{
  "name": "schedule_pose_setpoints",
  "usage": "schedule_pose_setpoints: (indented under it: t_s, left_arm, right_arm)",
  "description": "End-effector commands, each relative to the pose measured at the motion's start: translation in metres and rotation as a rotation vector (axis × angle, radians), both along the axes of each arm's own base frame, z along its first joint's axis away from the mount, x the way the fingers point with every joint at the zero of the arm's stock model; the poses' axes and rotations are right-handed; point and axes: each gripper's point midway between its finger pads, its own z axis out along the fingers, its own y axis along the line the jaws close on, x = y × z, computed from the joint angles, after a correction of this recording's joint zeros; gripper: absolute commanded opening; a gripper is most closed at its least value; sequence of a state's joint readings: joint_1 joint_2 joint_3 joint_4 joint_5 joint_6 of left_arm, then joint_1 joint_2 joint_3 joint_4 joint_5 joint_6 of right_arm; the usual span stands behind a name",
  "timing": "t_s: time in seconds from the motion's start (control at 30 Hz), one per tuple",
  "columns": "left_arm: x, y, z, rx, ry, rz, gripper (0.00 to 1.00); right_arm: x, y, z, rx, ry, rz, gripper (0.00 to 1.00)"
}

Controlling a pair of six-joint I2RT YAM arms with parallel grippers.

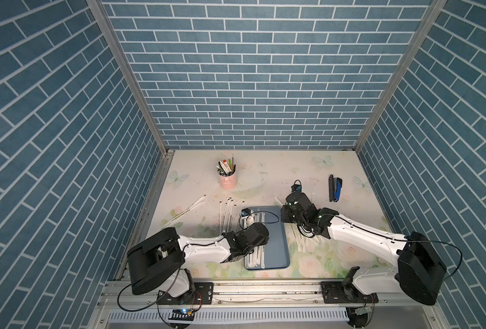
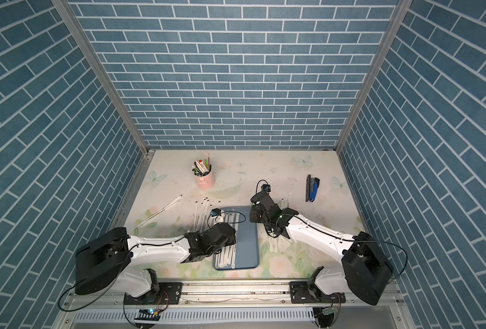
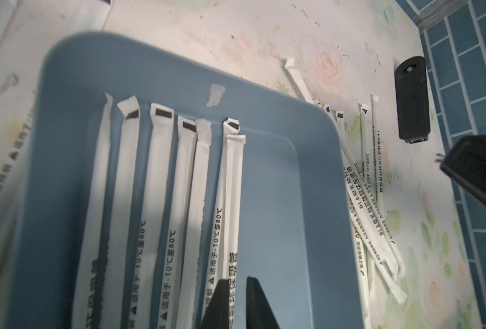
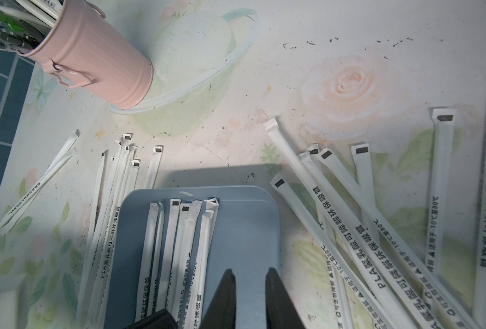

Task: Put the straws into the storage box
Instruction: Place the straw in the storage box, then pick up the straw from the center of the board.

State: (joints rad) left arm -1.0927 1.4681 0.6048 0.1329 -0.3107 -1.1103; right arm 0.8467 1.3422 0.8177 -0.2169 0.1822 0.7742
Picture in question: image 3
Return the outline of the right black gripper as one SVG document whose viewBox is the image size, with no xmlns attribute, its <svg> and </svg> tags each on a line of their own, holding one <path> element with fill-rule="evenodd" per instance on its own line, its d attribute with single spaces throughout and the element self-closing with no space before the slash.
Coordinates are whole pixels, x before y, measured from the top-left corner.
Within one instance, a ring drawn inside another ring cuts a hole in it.
<svg viewBox="0 0 486 329">
<path fill-rule="evenodd" d="M 486 135 L 461 138 L 445 155 L 440 170 L 486 207 Z"/>
</svg>

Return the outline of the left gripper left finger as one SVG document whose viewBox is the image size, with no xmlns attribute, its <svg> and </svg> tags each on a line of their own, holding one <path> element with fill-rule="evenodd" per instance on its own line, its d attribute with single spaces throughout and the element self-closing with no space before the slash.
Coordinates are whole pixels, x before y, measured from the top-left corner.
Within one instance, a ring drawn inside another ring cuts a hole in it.
<svg viewBox="0 0 486 329">
<path fill-rule="evenodd" d="M 200 329 L 229 329 L 229 280 L 219 280 Z"/>
</svg>

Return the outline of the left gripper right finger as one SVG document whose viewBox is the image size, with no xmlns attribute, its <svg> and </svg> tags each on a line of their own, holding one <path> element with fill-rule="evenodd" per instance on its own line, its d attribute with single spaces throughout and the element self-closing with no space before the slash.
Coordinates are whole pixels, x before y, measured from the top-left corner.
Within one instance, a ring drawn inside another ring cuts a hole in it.
<svg viewBox="0 0 486 329">
<path fill-rule="evenodd" d="M 247 329 L 279 329 L 259 280 L 250 276 L 246 287 L 246 325 Z"/>
</svg>

